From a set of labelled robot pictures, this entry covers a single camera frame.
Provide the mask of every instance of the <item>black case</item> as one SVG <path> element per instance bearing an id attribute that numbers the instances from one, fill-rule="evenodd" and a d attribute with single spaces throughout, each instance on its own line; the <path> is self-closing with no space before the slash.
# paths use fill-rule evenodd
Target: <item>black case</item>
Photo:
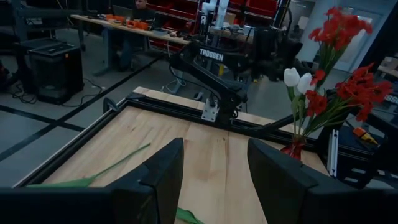
<path id="1" fill-rule="evenodd" d="M 29 51 L 37 99 L 61 105 L 82 91 L 81 50 L 60 43 Z"/>

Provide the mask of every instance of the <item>black floor stripe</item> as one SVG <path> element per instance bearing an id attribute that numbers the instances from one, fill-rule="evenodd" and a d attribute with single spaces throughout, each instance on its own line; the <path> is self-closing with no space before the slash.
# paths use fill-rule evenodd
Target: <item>black floor stripe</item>
<path id="1" fill-rule="evenodd" d="M 4 112 L 7 112 L 7 113 L 12 113 L 12 114 L 15 114 L 15 115 L 18 115 L 18 116 L 22 116 L 22 117 L 25 117 L 25 118 L 34 119 L 36 121 L 41 121 L 41 122 L 44 122 L 44 123 L 47 123 L 47 124 L 56 124 L 57 126 L 60 126 L 60 127 L 63 127 L 63 128 L 67 128 L 67 129 L 71 129 L 71 130 L 78 131 L 78 132 L 84 130 L 83 127 L 80 127 L 80 126 L 77 126 L 77 125 L 74 125 L 74 124 L 68 124 L 68 123 L 64 123 L 64 122 L 59 122 L 59 121 L 57 121 L 55 119 L 46 118 L 45 116 L 40 116 L 40 115 L 37 115 L 37 114 L 33 114 L 33 113 L 17 110 L 15 108 L 10 108 L 8 106 L 0 105 L 0 111 L 4 111 Z"/>
<path id="2" fill-rule="evenodd" d="M 89 105 L 92 105 L 93 103 L 95 103 L 97 100 L 101 99 L 102 97 L 104 97 L 105 95 L 107 95 L 108 93 L 110 93 L 111 91 L 113 91 L 114 89 L 116 89 L 117 87 L 123 85 L 123 83 L 127 82 L 130 78 L 136 76 L 138 73 L 144 71 L 145 69 L 149 68 L 152 64 L 154 64 L 155 62 L 157 62 L 158 60 L 164 58 L 165 54 L 161 53 L 157 58 L 153 59 L 153 61 L 149 62 L 147 65 L 141 67 L 140 69 L 134 71 L 133 73 L 131 73 L 130 75 L 128 75 L 126 78 L 123 78 L 122 80 L 118 81 L 116 84 L 114 84 L 113 86 L 109 87 L 108 89 L 106 89 L 105 91 L 103 91 L 101 94 L 96 95 L 95 97 L 93 97 L 92 99 L 90 99 L 89 101 L 87 101 L 86 103 L 83 103 L 81 106 L 79 106 L 78 108 L 74 109 L 73 111 L 69 112 L 68 114 L 66 114 L 65 116 L 63 116 L 62 118 L 60 118 L 58 121 L 61 122 L 65 122 L 68 119 L 72 118 L 73 116 L 75 116 L 76 114 L 78 114 L 79 112 L 81 112 L 82 110 L 86 109 Z"/>
<path id="3" fill-rule="evenodd" d="M 78 132 L 82 132 L 85 128 L 74 125 L 74 124 L 69 124 L 69 123 L 64 123 L 64 122 L 59 122 L 59 123 L 55 123 L 55 125 L 66 128 L 66 129 L 70 129 L 73 131 L 78 131 Z"/>
<path id="4" fill-rule="evenodd" d="M 78 108 L 74 109 L 73 111 L 69 112 L 68 114 L 66 114 L 65 116 L 61 117 L 60 119 L 57 120 L 57 123 L 55 124 L 50 124 L 47 127 L 41 129 L 40 131 L 37 131 L 35 134 L 25 138 L 24 140 L 22 140 L 21 142 L 13 145 L 12 147 L 10 147 L 9 149 L 6 149 L 4 152 L 0 153 L 0 162 L 7 159 L 8 157 L 12 156 L 13 154 L 15 154 L 16 152 L 20 151 L 21 149 L 23 149 L 24 147 L 28 146 L 30 143 L 38 140 L 38 138 L 42 137 L 43 135 L 47 134 L 48 132 L 50 132 L 51 130 L 53 130 L 54 128 L 57 127 L 57 125 L 61 125 L 62 123 L 64 123 L 66 120 L 70 119 L 71 117 L 75 116 L 76 114 L 78 114 L 79 112 L 81 112 L 82 110 L 84 110 L 85 108 L 87 108 L 89 105 L 92 105 L 93 103 L 95 103 L 97 100 L 101 99 L 104 95 L 108 94 L 109 92 L 113 91 L 114 89 L 116 89 L 117 87 L 121 86 L 123 83 L 127 82 L 130 78 L 134 77 L 135 75 L 137 75 L 138 73 L 142 72 L 143 70 L 147 69 L 148 67 L 150 67 L 153 63 L 157 62 L 158 60 L 164 58 L 165 54 L 161 54 L 160 56 L 158 56 L 157 58 L 153 59 L 153 61 L 151 61 L 150 63 L 148 63 L 147 65 L 141 67 L 140 69 L 134 71 L 133 73 L 131 73 L 129 76 L 127 76 L 126 78 L 123 78 L 121 81 L 117 82 L 116 84 L 114 84 L 113 86 L 109 87 L 107 90 L 105 90 L 104 92 L 102 92 L 101 94 L 93 97 L 92 99 L 90 99 L 89 101 L 87 101 L 86 103 L 83 103 L 81 106 L 79 106 Z"/>
<path id="5" fill-rule="evenodd" d="M 36 141 L 38 138 L 40 138 L 41 136 L 47 134 L 48 132 L 50 132 L 51 130 L 53 130 L 56 127 L 57 127 L 56 125 L 50 124 L 47 127 L 43 128 L 40 131 L 37 131 L 33 135 L 29 136 L 28 138 L 25 138 L 21 142 L 13 145 L 9 149 L 5 150 L 4 152 L 0 153 L 0 162 L 5 160 L 5 159 L 7 159 L 10 156 L 12 156 L 14 153 L 20 151 L 21 149 L 23 149 L 24 147 L 26 147 L 30 143 Z"/>

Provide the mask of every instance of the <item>wooden tabletop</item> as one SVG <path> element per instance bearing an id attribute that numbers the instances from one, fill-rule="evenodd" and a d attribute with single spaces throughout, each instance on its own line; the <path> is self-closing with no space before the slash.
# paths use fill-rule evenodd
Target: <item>wooden tabletop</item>
<path id="1" fill-rule="evenodd" d="M 203 103 L 146 88 L 137 93 L 203 109 Z M 257 124 L 269 119 L 240 113 L 241 120 Z M 292 126 L 282 128 L 292 131 Z M 105 186 L 136 168 L 176 137 L 184 138 L 184 170 L 179 207 L 191 210 L 206 224 L 267 223 L 254 189 L 247 159 L 248 137 L 178 118 L 127 107 L 87 142 L 45 183 L 89 177 L 147 143 L 145 150 L 93 183 Z M 282 146 L 269 142 L 280 149 Z M 314 153 L 303 151 L 303 163 L 326 174 Z"/>
<path id="2" fill-rule="evenodd" d="M 178 43 L 178 44 L 188 44 L 189 41 L 184 40 L 182 37 L 171 37 L 170 35 L 156 35 L 154 34 L 152 31 L 146 31 L 146 30 L 142 30 L 142 29 L 135 29 L 135 28 L 128 28 L 126 26 L 122 26 L 122 25 L 117 25 L 117 24 L 113 24 L 110 23 L 108 21 L 102 20 L 102 19 L 90 19 L 86 16 L 80 16 L 80 15 L 71 15 L 70 17 L 74 18 L 74 19 L 79 19 L 81 21 L 86 21 L 86 22 L 92 22 L 94 24 L 99 24 L 102 25 L 104 27 L 110 27 L 110 28 L 114 28 L 114 29 L 120 29 L 120 30 L 125 30 L 128 32 L 132 32 L 135 34 L 140 34 L 140 35 L 144 35 L 144 36 L 148 36 L 148 37 L 153 37 L 153 38 L 157 38 L 157 39 L 161 39 L 161 40 L 166 40 L 166 41 L 170 41 L 173 43 Z"/>
<path id="3" fill-rule="evenodd" d="M 233 40 L 238 40 L 241 42 L 245 42 L 246 41 L 246 35 L 243 34 L 232 34 L 229 30 L 220 30 L 220 29 L 214 29 L 212 27 L 209 28 L 209 32 L 211 34 L 216 34 L 216 35 L 220 35 L 222 37 L 226 37 L 229 39 L 233 39 Z M 248 43 L 252 44 L 253 43 L 253 36 L 249 36 L 248 38 Z"/>

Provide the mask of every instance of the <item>red flower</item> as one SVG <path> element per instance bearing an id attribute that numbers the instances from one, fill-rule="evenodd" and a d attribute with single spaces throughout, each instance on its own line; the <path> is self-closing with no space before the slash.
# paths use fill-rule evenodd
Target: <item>red flower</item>
<path id="1" fill-rule="evenodd" d="M 319 33 L 321 32 L 321 30 L 322 30 L 322 28 L 316 28 L 315 30 L 312 31 L 312 33 L 308 37 L 310 39 L 315 39 L 315 41 L 317 41 L 316 39 L 319 36 Z"/>
<path id="2" fill-rule="evenodd" d="M 325 15 L 328 16 L 328 20 L 323 24 L 323 28 L 315 29 L 309 38 L 315 42 L 333 44 L 335 50 L 345 48 L 361 30 L 364 29 L 368 34 L 373 31 L 370 23 L 358 19 L 355 15 L 343 15 L 341 8 L 333 7 Z"/>
<path id="3" fill-rule="evenodd" d="M 371 63 L 368 66 L 365 67 L 361 67 L 361 68 L 357 68 L 354 72 L 353 72 L 353 78 L 358 79 L 358 78 L 362 78 L 364 77 L 366 74 L 368 74 L 368 71 L 371 67 L 373 67 L 374 63 Z"/>
<path id="4" fill-rule="evenodd" d="M 356 115 L 356 120 L 357 121 L 366 121 L 368 118 L 369 113 L 371 113 L 373 108 L 372 103 L 367 103 L 364 105 L 364 107 L 359 111 L 359 113 Z"/>
<path id="5" fill-rule="evenodd" d="M 348 100 L 349 106 L 363 106 L 357 116 L 358 121 L 366 120 L 372 110 L 373 102 L 382 103 L 386 95 L 392 92 L 390 82 L 385 81 L 377 84 L 373 82 L 373 73 L 369 73 L 372 66 L 373 63 L 358 68 L 347 82 L 336 85 L 337 95 L 342 100 Z"/>
<path id="6" fill-rule="evenodd" d="M 314 114 L 319 115 L 326 109 L 326 106 L 328 105 L 328 100 L 326 97 L 319 95 L 314 90 L 308 90 L 305 95 L 309 100 L 307 110 L 307 114 L 309 116 Z"/>
<path id="7" fill-rule="evenodd" d="M 312 81 L 310 83 L 310 85 L 314 85 L 317 84 L 320 80 L 322 80 L 325 77 L 325 71 L 321 70 L 317 70 L 315 72 L 315 75 L 312 77 Z"/>
<path id="8" fill-rule="evenodd" d="M 333 7 L 328 10 L 327 13 L 325 13 L 326 16 L 340 16 L 341 15 L 341 7 Z"/>
<path id="9" fill-rule="evenodd" d="M 390 93 L 392 93 L 391 83 L 389 81 L 380 82 L 373 88 L 371 99 L 372 101 L 382 103 L 384 98 Z"/>

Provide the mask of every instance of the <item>orange tool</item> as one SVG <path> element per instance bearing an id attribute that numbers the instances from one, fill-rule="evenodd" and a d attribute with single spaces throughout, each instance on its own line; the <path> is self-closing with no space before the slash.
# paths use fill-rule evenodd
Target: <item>orange tool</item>
<path id="1" fill-rule="evenodd" d="M 377 141 L 369 134 L 367 133 L 363 128 L 355 128 L 353 130 L 354 134 L 360 137 L 363 141 L 367 141 L 373 144 L 379 145 Z"/>

